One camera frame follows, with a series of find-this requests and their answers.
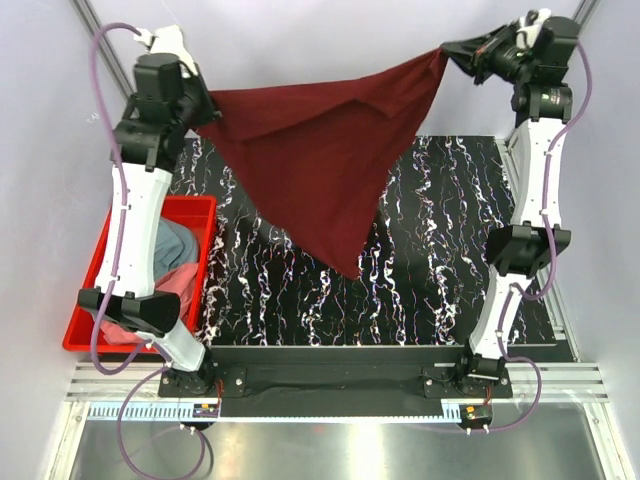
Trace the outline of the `dark red t shirt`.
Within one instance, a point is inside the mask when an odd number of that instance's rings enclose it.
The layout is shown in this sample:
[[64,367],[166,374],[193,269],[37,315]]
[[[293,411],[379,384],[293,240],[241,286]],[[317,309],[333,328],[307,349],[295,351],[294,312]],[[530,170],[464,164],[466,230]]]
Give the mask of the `dark red t shirt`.
[[355,279],[388,172],[412,145],[447,61],[435,49],[358,79],[213,91],[222,116],[196,131],[269,223]]

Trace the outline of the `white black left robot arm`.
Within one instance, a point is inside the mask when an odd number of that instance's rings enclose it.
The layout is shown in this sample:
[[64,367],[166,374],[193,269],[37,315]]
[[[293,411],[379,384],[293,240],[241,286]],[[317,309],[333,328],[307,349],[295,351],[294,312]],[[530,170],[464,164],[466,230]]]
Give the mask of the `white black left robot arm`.
[[121,120],[109,126],[114,167],[110,223],[95,283],[78,293],[92,314],[90,351],[104,323],[134,334],[165,359],[163,377],[185,396],[215,388],[214,361],[180,318],[176,294],[153,277],[161,211],[185,135],[216,111],[195,68],[171,53],[145,54],[134,66],[135,92]]

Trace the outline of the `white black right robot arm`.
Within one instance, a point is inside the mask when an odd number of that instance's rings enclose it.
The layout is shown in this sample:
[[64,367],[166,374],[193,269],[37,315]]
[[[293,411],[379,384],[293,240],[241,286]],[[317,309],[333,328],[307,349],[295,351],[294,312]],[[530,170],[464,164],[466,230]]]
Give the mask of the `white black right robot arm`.
[[559,255],[571,233],[559,206],[564,139],[583,109],[566,83],[568,63],[582,49],[580,25],[548,9],[466,40],[444,42],[443,52],[481,85],[497,76],[513,87],[511,109],[523,155],[514,212],[489,233],[489,284],[479,320],[453,367],[425,370],[425,390],[461,397],[499,396],[510,386],[508,336],[522,301],[551,288]]

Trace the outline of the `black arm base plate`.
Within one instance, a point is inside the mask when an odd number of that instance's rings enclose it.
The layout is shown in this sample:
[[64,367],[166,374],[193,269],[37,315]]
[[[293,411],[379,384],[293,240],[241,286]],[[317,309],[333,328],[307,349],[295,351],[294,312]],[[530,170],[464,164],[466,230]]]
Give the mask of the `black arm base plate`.
[[168,398],[220,399],[225,418],[426,418],[443,400],[510,399],[503,361],[461,346],[248,347],[208,350],[204,370],[162,375]]

